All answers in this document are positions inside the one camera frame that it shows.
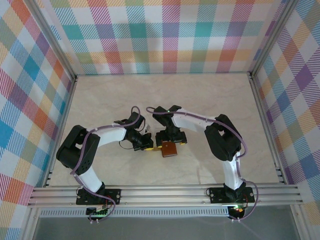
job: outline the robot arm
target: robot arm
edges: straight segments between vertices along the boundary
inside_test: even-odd
[[[181,108],[177,110],[177,112],[183,112],[183,113],[191,113],[188,112],[187,110]],[[206,118],[206,119],[215,119],[215,117],[212,116],[202,116],[198,115],[200,117]],[[185,128],[185,129],[190,129],[194,132],[198,133],[203,133],[206,132],[206,129],[212,125],[211,122],[205,121],[205,120],[200,120],[197,118],[194,118],[192,116],[188,115],[181,115],[181,114],[174,114],[172,117],[172,122],[177,128]],[[210,148],[213,148],[214,153],[213,154],[218,154],[215,146],[215,142],[211,141],[209,142]],[[237,151],[234,156],[232,156],[232,160],[222,160],[222,165],[223,165],[223,171],[224,171],[224,177],[225,181],[224,184],[229,187],[232,190],[238,189],[243,181],[240,179],[237,173],[237,166],[236,166],[236,158],[237,156],[240,155],[240,152]]]
[[[76,175],[82,182],[82,184],[93,193],[101,192],[105,189],[104,183],[97,177],[92,163],[99,147],[122,140],[128,140],[132,143],[133,149],[137,150],[149,150],[153,149],[154,142],[151,140],[151,133],[141,134],[141,131],[137,131],[140,128],[145,118],[140,116],[138,121],[130,126],[128,124],[134,122],[138,117],[138,113],[132,112],[129,119],[116,121],[110,128],[104,128],[91,133],[87,138],[84,155],[77,170]],[[72,128],[68,136],[65,138],[63,144],[57,151],[56,158],[67,168],[74,169],[77,165],[80,157],[81,148],[85,136],[90,130],[85,129],[80,125],[76,125]]]
[[[173,112],[172,114],[157,114],[164,112]],[[157,107],[152,115],[159,123],[166,127],[165,130],[156,134],[156,144],[159,147],[163,141],[171,141],[174,143],[187,143],[186,135],[180,131],[180,128],[190,129],[198,133],[205,133],[211,152],[222,161],[225,176],[224,188],[226,194],[232,200],[239,197],[246,184],[240,179],[237,173],[236,159],[240,155],[241,142],[227,128],[192,117],[188,114],[195,115],[180,106],[172,106],[169,110]],[[216,119],[232,128],[238,133],[229,118],[223,114],[218,117],[208,117],[198,115],[204,119]]]

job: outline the colorful plaid wallpaper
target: colorful plaid wallpaper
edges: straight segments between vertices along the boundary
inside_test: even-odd
[[[247,72],[281,0],[38,0],[78,74]]]
[[[320,236],[320,0],[300,0],[257,83],[290,184]]]
[[[278,6],[278,9],[276,10],[273,19],[267,29],[267,31],[265,32],[265,35],[260,43],[260,46],[258,48],[258,50],[256,51],[253,61],[248,69],[248,72],[252,72],[253,68],[255,67],[257,60],[261,54],[261,51],[264,49],[264,47],[266,46],[267,42],[269,41],[270,35],[271,33],[274,31],[275,27],[276,27],[276,23],[278,22],[286,4],[287,4],[288,0],[281,0],[280,5]]]
[[[71,79],[22,0],[0,0],[0,240],[18,238]]]

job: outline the metal frame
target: metal frame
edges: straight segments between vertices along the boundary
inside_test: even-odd
[[[74,95],[75,95],[75,91],[76,91],[76,87],[77,87],[77,80],[75,80],[72,84],[71,84],[71,88],[70,88],[70,94],[69,94],[69,98],[68,98],[68,101],[65,105],[65,111],[62,115],[62,120],[61,120],[61,123],[60,123],[60,129],[59,129],[59,132],[58,132],[58,135],[57,135],[57,138],[56,138],[56,141],[55,141],[55,144],[53,146],[53,151],[52,151],[52,155],[49,159],[49,162],[48,162],[48,167],[46,168],[45,170],[45,173],[44,173],[44,178],[43,178],[43,181],[42,181],[42,184],[41,186],[43,188],[45,188],[46,186],[48,186],[47,184],[47,181],[48,179],[50,179],[50,175],[52,174],[53,170],[54,170],[54,167],[55,167],[55,163],[56,163],[56,154],[57,154],[57,151],[60,147],[60,143],[61,143],[61,140],[62,140],[62,136],[64,134],[64,130],[65,130],[65,127],[66,127],[66,123],[67,123],[67,119],[68,119],[68,115],[69,115],[69,111],[70,111],[70,108],[71,108],[71,103],[72,103],[72,100],[74,98]]]
[[[286,5],[283,8],[283,12],[275,23],[274,29],[270,34],[266,45],[262,49],[253,69],[251,72],[252,76],[256,76],[261,67],[263,66],[264,62],[266,61],[272,47],[274,46],[275,42],[277,41],[279,35],[281,34],[283,28],[285,27],[291,13],[294,11],[296,5],[298,4],[299,0],[287,0]]]
[[[106,188],[122,189],[120,205],[116,206],[119,212],[111,215],[111,217],[128,217],[128,211],[131,211],[129,217],[145,217],[145,213],[134,211],[141,208],[153,213],[156,211],[157,214],[153,214],[155,217],[165,217],[163,216],[166,215],[166,213],[163,213],[164,210],[179,211],[173,215],[179,215],[180,217],[186,215],[185,211],[188,213],[188,217],[225,217],[227,216],[226,206],[236,204],[212,204],[210,198],[206,195],[207,188],[220,188],[222,186],[222,184],[112,185],[106,186]],[[259,183],[257,186],[259,189],[257,206],[301,205],[303,203],[296,185]],[[35,188],[29,202],[28,213],[24,220],[24,231],[20,239],[30,240],[33,238],[38,219],[41,217],[84,217],[84,210],[87,207],[94,206],[76,205],[77,188],[78,186]]]
[[[259,206],[302,204],[302,198],[296,185],[283,183],[260,183]],[[210,203],[206,195],[208,188],[222,188],[222,184],[187,185],[112,185],[108,189],[122,189],[119,207],[203,207],[235,206],[235,203]],[[29,202],[30,208],[70,208],[76,205],[78,186],[55,186],[35,188]]]
[[[76,79],[77,75],[74,72],[67,56],[65,55],[64,51],[61,49],[58,40],[56,39],[55,35],[53,34],[49,24],[47,23],[44,15],[42,14],[38,4],[34,0],[24,0],[25,5],[28,7],[30,13],[34,17],[35,21],[39,25],[43,35],[45,36],[46,40],[48,41],[49,45],[51,46],[52,50],[56,54],[57,58],[59,59],[60,63],[64,67],[64,69],[68,72],[72,79]]]
[[[259,95],[257,84],[255,82],[254,76],[257,75],[261,69],[264,61],[266,60],[269,52],[271,51],[274,43],[278,39],[283,27],[285,26],[288,18],[290,17],[292,11],[294,10],[297,0],[287,1],[284,11],[276,23],[276,26],[271,33],[265,48],[262,50],[253,71],[248,74],[249,83],[252,89],[254,100],[261,118],[262,126],[267,138],[267,142],[274,160],[275,169],[279,178],[279,183],[260,183],[259,188],[259,201],[257,206],[274,206],[274,205],[291,205],[292,213],[298,232],[302,239],[316,239],[313,236],[313,231],[310,228],[310,223],[306,217],[306,212],[303,201],[296,185],[286,185],[288,183],[286,175],[284,173],[284,168],[280,161],[280,156],[277,150],[277,146],[272,137],[271,127],[269,125],[267,116],[265,114],[262,99]],[[27,213],[25,214],[22,231],[20,232],[19,239],[30,240],[33,238],[38,219],[45,217],[45,215],[52,217],[52,214],[47,214],[46,210],[53,210],[55,217],[69,216],[66,211],[72,211],[73,217],[84,217],[84,209],[88,206],[76,205],[76,189],[78,186],[49,186],[50,175],[54,169],[55,165],[55,155],[59,148],[63,131],[68,118],[69,110],[71,107],[72,99],[77,85],[77,75],[75,74],[73,68],[71,67],[66,55],[62,51],[57,39],[51,31],[50,26],[46,22],[41,10],[35,3],[35,0],[25,0],[25,4],[29,8],[31,14],[36,19],[44,36],[51,45],[53,51],[60,60],[62,66],[67,70],[69,75],[74,79],[71,86],[70,96],[66,104],[66,110],[63,114],[61,121],[61,128],[59,130],[57,141],[54,146],[54,151],[49,160],[48,168],[44,175],[44,180],[42,183],[43,187],[38,187],[34,189],[31,196],[29,206],[27,208]],[[203,216],[203,211],[213,211],[211,213],[217,213],[215,210],[225,209],[226,206],[234,206],[234,203],[229,204],[211,204],[209,197],[206,195],[206,189],[210,187],[222,187],[221,184],[194,184],[194,185],[124,185],[124,186],[107,186],[107,188],[117,188],[122,189],[121,192],[121,202],[117,205],[116,209],[119,210],[119,214],[127,213],[128,210],[132,210],[130,214],[135,217],[140,214],[136,212],[136,209],[144,208],[153,210],[163,210],[163,209],[184,209],[187,211],[194,210],[194,212],[189,212],[189,214],[196,216],[201,214]],[[111,215],[111,217],[117,217],[117,213]],[[222,211],[221,216],[226,216],[225,212]]]
[[[271,126],[270,126],[270,123],[268,121],[264,106],[262,104],[262,99],[261,99],[261,96],[259,94],[259,90],[258,90],[256,81],[255,81],[255,79],[252,77],[252,75],[250,73],[248,73],[247,76],[248,76],[248,80],[249,80],[250,87],[251,87],[251,90],[252,90],[252,94],[253,94],[253,97],[254,97],[254,101],[255,101],[255,104],[256,104],[256,108],[257,108],[257,110],[259,112],[259,116],[260,116],[260,119],[261,119],[261,123],[262,123],[262,127],[263,127],[263,130],[264,130],[264,133],[265,133],[265,137],[266,137],[266,140],[268,142],[269,149],[270,149],[273,161],[274,161],[275,169],[278,170],[278,171],[281,171],[281,176],[283,178],[284,183],[288,184],[289,182],[288,182],[287,176],[284,174],[285,169],[284,169],[283,164],[282,164],[282,162],[280,160],[279,151],[278,151],[276,142],[275,142],[275,140],[273,138],[273,135],[272,135]]]

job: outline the black cable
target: black cable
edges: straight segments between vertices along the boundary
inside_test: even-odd
[[[119,141],[119,146],[122,147],[123,149],[125,149],[125,150],[134,149],[133,147],[131,147],[131,148],[125,148],[125,147],[121,146],[120,142],[122,142],[122,141]]]

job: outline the marble surface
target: marble surface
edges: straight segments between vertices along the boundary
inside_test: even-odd
[[[205,116],[227,115],[248,146],[241,161],[242,176],[256,183],[278,182],[246,74],[81,76],[62,139],[74,125],[92,128],[128,118],[133,105],[141,109],[152,136],[164,128],[146,112],[147,106],[179,105]],[[188,144],[177,144],[177,156],[125,150],[113,142],[98,148],[93,168],[106,185],[223,183],[222,163],[211,153],[205,134],[187,129],[185,133]],[[122,145],[130,147],[129,142]],[[77,185],[69,173],[56,161],[50,185]]]

